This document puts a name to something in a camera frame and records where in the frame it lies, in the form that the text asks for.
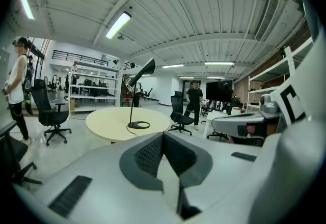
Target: desk lamp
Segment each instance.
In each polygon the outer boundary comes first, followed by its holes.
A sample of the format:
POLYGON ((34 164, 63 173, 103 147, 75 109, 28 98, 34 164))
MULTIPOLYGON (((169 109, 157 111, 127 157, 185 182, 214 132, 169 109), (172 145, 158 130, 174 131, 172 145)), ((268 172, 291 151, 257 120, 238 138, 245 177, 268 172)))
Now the desk lamp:
MULTIPOLYGON (((153 74, 155 70, 155 60, 154 58, 151 58, 145 66, 143 66, 143 68, 141 69, 141 71, 139 71, 139 73, 129 82, 129 85, 133 88, 133 93, 135 94, 135 90, 136 90, 136 84, 139 78, 141 78, 141 76, 143 74, 153 74)), ((132 104, 131 104, 131 111, 130 111, 130 122, 128 123, 128 127, 129 128, 133 128, 133 129, 146 129, 150 127, 150 123, 148 122, 144 122, 144 121, 136 121, 136 122, 132 122, 131 121, 131 116, 132 116, 132 108, 133 108, 133 102, 134 102, 134 97, 132 98, 132 104)))

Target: person in white shirt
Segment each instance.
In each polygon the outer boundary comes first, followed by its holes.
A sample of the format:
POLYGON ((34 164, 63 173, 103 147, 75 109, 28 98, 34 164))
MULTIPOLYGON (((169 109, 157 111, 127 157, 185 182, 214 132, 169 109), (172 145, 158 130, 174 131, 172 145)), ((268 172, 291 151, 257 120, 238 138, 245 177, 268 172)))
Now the person in white shirt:
POLYGON ((12 119, 17 122, 17 126, 23 136, 23 141, 30 143, 29 132, 22 114, 22 102, 24 101, 22 84, 25 80, 28 65, 26 56, 27 48, 28 41, 26 38, 19 38, 15 43, 14 49, 18 53, 18 59, 10 72, 9 79, 2 92, 4 95, 8 95, 10 113, 12 119))
POLYGON ((134 107, 139 107, 139 99, 141 97, 141 85, 140 83, 137 83, 136 84, 136 89, 134 91, 134 102, 133 102, 133 105, 134 107))

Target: black television screen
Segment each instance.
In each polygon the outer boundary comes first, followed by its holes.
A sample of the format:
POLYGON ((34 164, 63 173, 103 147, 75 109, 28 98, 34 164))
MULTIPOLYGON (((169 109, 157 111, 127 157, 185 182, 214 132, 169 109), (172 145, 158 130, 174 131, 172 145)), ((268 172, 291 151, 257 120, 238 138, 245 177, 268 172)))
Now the black television screen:
POLYGON ((206 99, 231 102, 232 98, 232 81, 218 81, 206 84, 206 99))

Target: white desk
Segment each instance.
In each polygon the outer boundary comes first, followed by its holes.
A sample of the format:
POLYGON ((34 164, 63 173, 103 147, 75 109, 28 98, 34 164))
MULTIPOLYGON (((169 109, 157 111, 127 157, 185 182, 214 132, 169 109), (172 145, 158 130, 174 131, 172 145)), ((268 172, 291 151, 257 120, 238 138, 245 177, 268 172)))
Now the white desk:
POLYGON ((86 117, 86 125, 94 134, 112 143, 121 142, 138 136, 163 132, 170 127, 170 118, 160 112, 134 107, 131 121, 150 123, 147 129, 127 129, 131 107, 110 107, 92 112, 86 117))
POLYGON ((211 121, 213 121, 215 118, 218 117, 225 117, 228 116, 228 114, 224 114, 222 112, 218 112, 218 111, 212 111, 209 112, 207 117, 206 117, 206 124, 205 124, 205 128, 204 128, 204 133, 203 133, 203 138, 206 139, 207 137, 207 131, 208 131, 208 126, 211 123, 211 121))

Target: rectangular light fixture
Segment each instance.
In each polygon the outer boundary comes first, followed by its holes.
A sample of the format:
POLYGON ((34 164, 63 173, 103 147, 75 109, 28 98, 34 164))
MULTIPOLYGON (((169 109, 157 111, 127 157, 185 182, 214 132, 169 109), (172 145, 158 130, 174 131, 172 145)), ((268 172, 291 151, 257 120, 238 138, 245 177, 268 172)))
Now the rectangular light fixture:
POLYGON ((131 19, 131 15, 127 12, 123 12, 113 26, 106 34, 108 39, 112 39, 113 36, 120 30, 120 28, 131 19))
POLYGON ((29 1, 28 0, 20 0, 20 2, 22 4, 22 7, 24 8, 27 18, 34 19, 34 16, 32 14, 31 8, 30 8, 29 1))
POLYGON ((220 61, 220 62, 205 62, 205 65, 226 65, 226 66, 233 66, 234 62, 224 62, 224 61, 220 61))
POLYGON ((209 79, 225 79, 225 77, 208 76, 209 79))
POLYGON ((170 68, 170 67, 183 67, 183 64, 180 64, 180 65, 171 65, 171 66, 162 66, 162 68, 170 68))

